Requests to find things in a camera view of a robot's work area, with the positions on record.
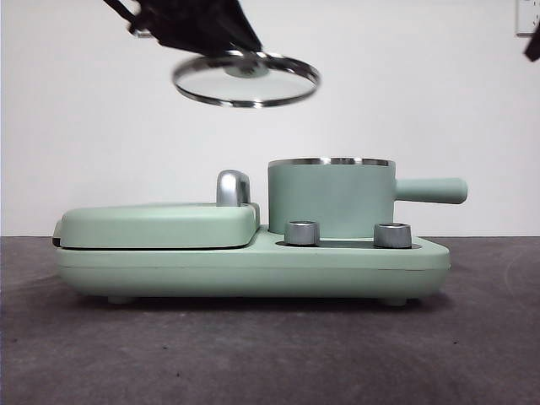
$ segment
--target silver handle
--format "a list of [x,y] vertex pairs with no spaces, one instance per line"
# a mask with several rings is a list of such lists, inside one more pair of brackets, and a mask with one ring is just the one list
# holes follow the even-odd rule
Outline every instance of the silver handle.
[[239,207],[251,202],[250,178],[238,170],[223,170],[218,175],[217,207]]

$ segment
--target mint green pot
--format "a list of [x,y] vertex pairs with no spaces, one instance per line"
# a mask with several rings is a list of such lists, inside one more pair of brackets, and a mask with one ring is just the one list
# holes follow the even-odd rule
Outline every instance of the mint green pot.
[[394,202],[459,204],[467,184],[458,178],[396,180],[390,160],[309,158],[268,165],[270,232],[289,221],[317,221],[321,237],[372,237],[375,224],[394,221]]

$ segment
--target silver knob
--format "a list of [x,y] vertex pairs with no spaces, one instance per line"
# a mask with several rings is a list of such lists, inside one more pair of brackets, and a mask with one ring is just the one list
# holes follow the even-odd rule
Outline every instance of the silver knob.
[[319,223],[290,221],[285,225],[285,243],[292,246],[317,246],[320,241]]
[[388,249],[412,247],[411,225],[377,224],[373,231],[373,244]]

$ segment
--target mint green appliance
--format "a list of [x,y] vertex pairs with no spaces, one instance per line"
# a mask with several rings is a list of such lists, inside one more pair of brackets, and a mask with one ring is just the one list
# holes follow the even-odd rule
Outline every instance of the mint green appliance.
[[[111,303],[156,296],[364,297],[404,305],[407,299],[439,290],[450,269],[448,249],[412,237],[408,225],[393,223],[388,207],[382,209],[384,215],[366,209],[353,213],[349,222],[364,228],[351,236],[345,224],[348,216],[328,221],[317,197],[329,181],[347,183],[354,178],[335,171],[335,166],[376,168],[372,162],[290,161],[317,166],[318,187],[295,194],[291,210],[283,206],[277,217],[272,211],[276,194],[288,193],[311,175],[280,181],[271,174],[270,229],[260,225],[248,177],[236,170],[219,175],[215,203],[74,209],[58,221],[53,235],[59,274],[80,293],[105,296]],[[380,165],[381,169],[391,167],[391,173],[384,174],[387,178],[381,180],[382,171],[371,180],[370,175],[360,175],[367,177],[356,186],[366,196],[373,195],[370,190],[380,193],[376,199],[381,206],[390,200],[393,205],[396,195],[409,195],[414,201],[423,201],[418,197],[423,195],[447,203],[459,203],[467,196],[465,183],[457,179],[409,181],[400,189],[392,180],[393,162],[380,162],[390,165]],[[278,166],[270,164],[270,171]],[[334,174],[321,176],[327,172]],[[364,200],[356,197],[354,203],[361,208]],[[334,201],[340,208],[342,200],[343,195],[328,192],[324,207]],[[314,213],[322,216],[315,218]]]

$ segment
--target black cable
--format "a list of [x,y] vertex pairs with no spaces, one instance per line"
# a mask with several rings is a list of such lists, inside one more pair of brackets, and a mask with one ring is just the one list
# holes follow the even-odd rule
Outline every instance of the black cable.
[[126,6],[124,6],[120,0],[103,0],[105,3],[107,3],[113,10],[115,10],[118,15],[120,15],[123,19],[129,21],[130,23],[133,22],[135,19],[135,16],[132,14],[131,11],[129,11]]

